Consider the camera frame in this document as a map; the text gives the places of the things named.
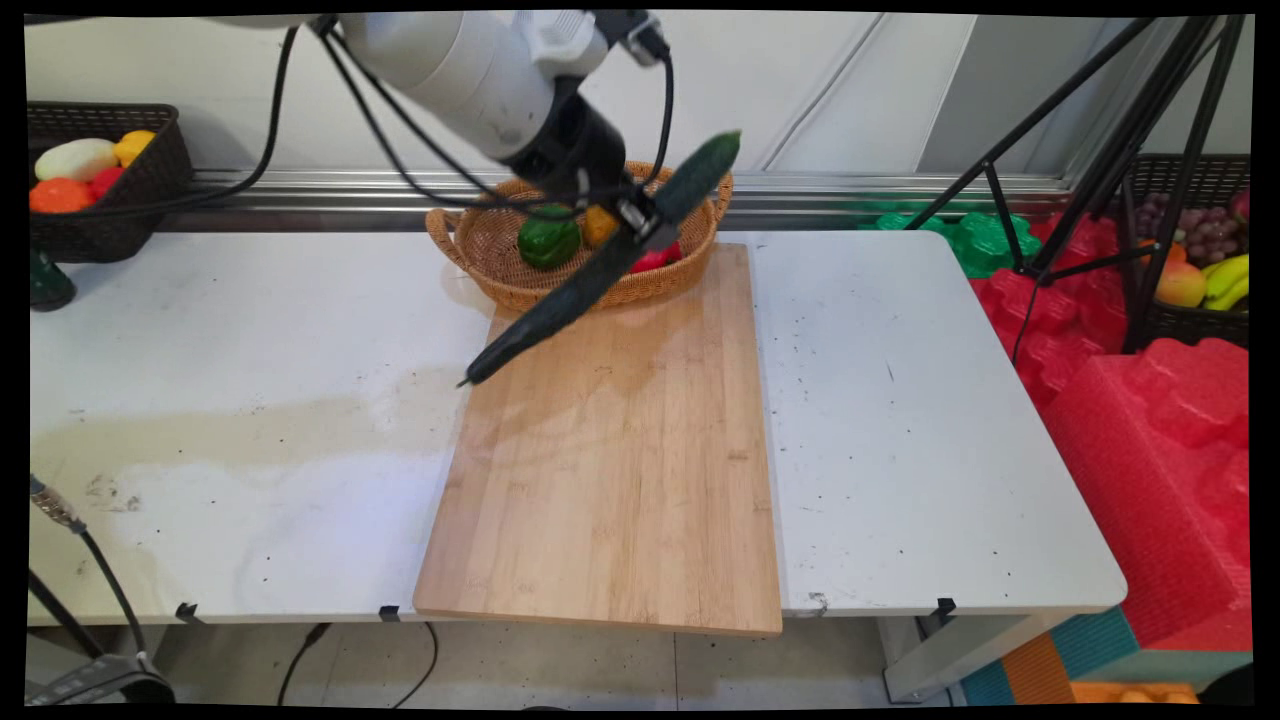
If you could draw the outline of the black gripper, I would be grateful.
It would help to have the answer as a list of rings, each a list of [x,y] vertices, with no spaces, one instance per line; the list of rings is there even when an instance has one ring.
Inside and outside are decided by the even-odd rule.
[[[599,206],[617,217],[644,252],[664,252],[678,242],[680,223],[659,220],[653,197],[625,169],[621,133],[579,92],[554,92],[541,128],[503,163],[540,193],[535,200],[504,199],[503,208],[581,213]]]

